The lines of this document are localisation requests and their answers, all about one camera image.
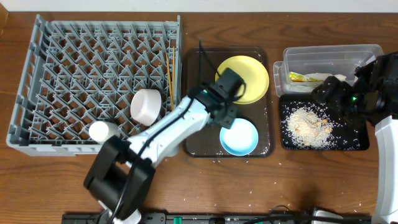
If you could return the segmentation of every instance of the plate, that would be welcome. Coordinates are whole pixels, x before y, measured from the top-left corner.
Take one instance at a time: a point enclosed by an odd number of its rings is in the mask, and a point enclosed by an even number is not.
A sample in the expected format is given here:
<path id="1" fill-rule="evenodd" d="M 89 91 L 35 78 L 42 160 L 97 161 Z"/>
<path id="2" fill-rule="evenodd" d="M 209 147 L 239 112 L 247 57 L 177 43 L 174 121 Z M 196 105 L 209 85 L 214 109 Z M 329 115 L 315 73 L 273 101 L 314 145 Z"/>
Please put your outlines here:
<path id="1" fill-rule="evenodd" d="M 234 156 L 245 156 L 251 153 L 259 142 L 256 127 L 248 120 L 236 118 L 231 129 L 221 128 L 220 143 Z"/>
<path id="2" fill-rule="evenodd" d="M 222 74 L 227 68 L 232 69 L 246 83 L 246 92 L 238 100 L 237 104 L 250 104 L 260 100 L 266 94 L 269 86 L 269 76 L 266 68 L 258 60 L 248 56 L 234 56 L 225 60 L 217 68 L 218 73 Z M 243 94 L 244 87 L 238 91 L 238 96 Z"/>

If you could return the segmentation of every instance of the robotic arm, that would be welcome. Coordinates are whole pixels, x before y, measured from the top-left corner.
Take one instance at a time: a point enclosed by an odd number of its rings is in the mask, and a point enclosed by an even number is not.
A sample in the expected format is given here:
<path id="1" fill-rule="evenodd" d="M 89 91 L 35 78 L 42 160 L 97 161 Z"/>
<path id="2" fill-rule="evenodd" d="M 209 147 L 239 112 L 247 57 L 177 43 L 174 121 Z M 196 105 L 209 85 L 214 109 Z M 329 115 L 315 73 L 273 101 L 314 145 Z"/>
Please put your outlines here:
<path id="1" fill-rule="evenodd" d="M 207 124 L 230 128 L 238 109 L 232 105 L 243 79 L 226 69 L 211 85 L 192 89 L 174 111 L 144 132 L 122 141 L 113 136 L 99 151 L 84 186 L 111 211 L 113 223 L 137 224 L 155 168 L 164 157 L 178 153 L 178 145 Z M 118 164 L 130 167 L 128 175 Z"/>
<path id="2" fill-rule="evenodd" d="M 354 86 L 328 77 L 313 98 L 343 115 L 352 126 L 376 126 L 379 191 L 372 223 L 398 222 L 398 52 L 358 68 Z"/>

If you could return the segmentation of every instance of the gray dish rack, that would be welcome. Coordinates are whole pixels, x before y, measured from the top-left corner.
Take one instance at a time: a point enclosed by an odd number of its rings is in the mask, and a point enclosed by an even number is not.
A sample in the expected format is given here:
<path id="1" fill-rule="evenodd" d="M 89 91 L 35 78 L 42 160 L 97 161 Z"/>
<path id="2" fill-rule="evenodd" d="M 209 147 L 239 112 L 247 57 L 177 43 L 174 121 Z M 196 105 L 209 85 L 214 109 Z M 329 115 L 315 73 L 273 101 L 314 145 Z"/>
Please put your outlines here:
<path id="1" fill-rule="evenodd" d="M 158 119 L 179 104 L 181 33 L 180 16 L 177 22 L 47 22 L 37 15 L 7 145 L 30 156 L 96 154 L 101 145 L 88 135 L 94 121 L 116 123 L 122 139 L 145 130 L 131 119 L 132 97 L 142 88 L 159 90 Z"/>

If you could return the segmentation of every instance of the pile of white grains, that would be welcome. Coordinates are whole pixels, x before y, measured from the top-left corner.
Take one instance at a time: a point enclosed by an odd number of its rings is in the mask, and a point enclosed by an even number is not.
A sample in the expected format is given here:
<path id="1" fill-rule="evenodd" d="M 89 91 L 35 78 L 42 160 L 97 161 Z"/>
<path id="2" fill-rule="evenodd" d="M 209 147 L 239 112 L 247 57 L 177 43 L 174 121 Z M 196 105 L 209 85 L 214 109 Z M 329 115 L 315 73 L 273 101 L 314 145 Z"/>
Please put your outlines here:
<path id="1" fill-rule="evenodd" d="M 331 135 L 335 125 L 326 116 L 317 116 L 311 108 L 301 107 L 294 110 L 285 122 L 287 130 L 291 132 L 289 137 L 298 147 L 321 149 L 335 144 Z"/>

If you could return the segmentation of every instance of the white background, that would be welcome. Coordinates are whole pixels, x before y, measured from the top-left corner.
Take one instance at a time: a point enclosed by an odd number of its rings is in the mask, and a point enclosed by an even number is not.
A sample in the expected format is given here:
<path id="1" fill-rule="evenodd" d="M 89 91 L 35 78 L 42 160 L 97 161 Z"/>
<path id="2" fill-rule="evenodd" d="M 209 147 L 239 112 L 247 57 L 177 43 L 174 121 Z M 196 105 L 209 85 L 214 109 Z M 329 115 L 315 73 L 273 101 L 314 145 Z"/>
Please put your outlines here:
<path id="1" fill-rule="evenodd" d="M 0 0 L 8 11 L 398 12 L 398 0 Z"/>

